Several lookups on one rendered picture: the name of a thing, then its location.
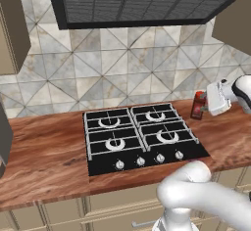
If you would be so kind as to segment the black gas hob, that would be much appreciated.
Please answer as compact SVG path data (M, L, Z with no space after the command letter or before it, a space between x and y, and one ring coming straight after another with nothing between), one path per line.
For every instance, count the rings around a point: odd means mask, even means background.
M209 155L170 103L87 112L82 119L90 176ZM176 151L183 153L182 160L176 158ZM158 154L165 157L163 162L156 161ZM137 164L139 157L145 165ZM117 169L117 161L125 167Z

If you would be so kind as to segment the grey appliance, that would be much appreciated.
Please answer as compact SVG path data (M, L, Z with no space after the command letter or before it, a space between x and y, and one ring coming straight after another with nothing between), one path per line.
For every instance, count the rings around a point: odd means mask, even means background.
M0 178L4 175L12 147L13 131L0 103Z

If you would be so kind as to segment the black range hood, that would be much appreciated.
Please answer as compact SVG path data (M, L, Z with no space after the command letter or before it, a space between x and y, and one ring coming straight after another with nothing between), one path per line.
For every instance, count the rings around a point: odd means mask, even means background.
M204 24L235 0L51 0L58 28Z

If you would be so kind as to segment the beige drawer front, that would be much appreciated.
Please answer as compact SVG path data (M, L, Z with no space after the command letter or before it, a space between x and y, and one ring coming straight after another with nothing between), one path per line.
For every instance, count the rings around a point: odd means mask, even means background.
M123 214L113 213L109 217L99 218L85 224L86 231L151 231L153 225L133 228L132 221L137 223L158 220L163 214L162 207L142 208Z
M217 182L228 188L251 185L251 166L221 171Z
M85 198L87 212L109 211L151 205L158 202L158 184L150 184L124 190L93 195Z

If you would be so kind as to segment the brown wall cabinet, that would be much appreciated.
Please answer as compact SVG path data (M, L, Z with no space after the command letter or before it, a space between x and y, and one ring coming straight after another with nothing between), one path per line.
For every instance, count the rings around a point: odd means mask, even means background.
M236 0L220 12L212 36L251 56L251 0Z
M0 75L18 74L30 46L22 0L0 0Z

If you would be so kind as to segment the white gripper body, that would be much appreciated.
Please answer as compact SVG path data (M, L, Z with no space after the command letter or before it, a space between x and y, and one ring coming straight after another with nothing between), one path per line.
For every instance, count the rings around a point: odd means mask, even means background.
M233 92L225 79L209 84L206 94L208 111L212 116L223 114L230 109Z

